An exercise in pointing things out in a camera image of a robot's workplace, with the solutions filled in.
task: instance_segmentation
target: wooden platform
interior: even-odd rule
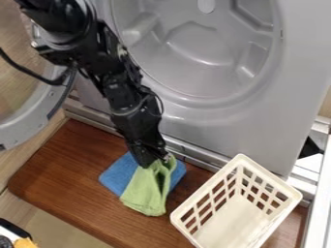
[[[122,139],[70,120],[16,173],[9,189],[116,248],[193,247],[168,214],[152,218],[134,212],[98,182],[126,150]],[[191,165],[187,169],[168,197],[168,213],[212,175]],[[263,247],[299,247],[306,216],[307,209],[297,207]]]

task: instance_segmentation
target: robotic arm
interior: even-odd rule
[[[141,74],[116,35],[86,0],[15,0],[35,22],[32,47],[54,65],[78,69],[109,101],[111,120],[148,168],[166,159],[159,132],[158,96],[141,85]]]

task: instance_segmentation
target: green cloth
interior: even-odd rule
[[[175,169],[176,159],[172,155],[166,163],[157,160],[148,169],[137,167],[121,202],[147,216],[165,214],[170,178]]]

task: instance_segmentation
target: blue towel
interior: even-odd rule
[[[138,164],[133,155],[127,152],[100,175],[99,181],[116,196],[121,197],[137,167]],[[185,173],[185,164],[177,160],[176,170],[171,175],[169,192],[176,187]]]

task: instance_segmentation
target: laundry basket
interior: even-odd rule
[[[300,192],[239,154],[170,219],[195,247],[260,247],[301,199]]]

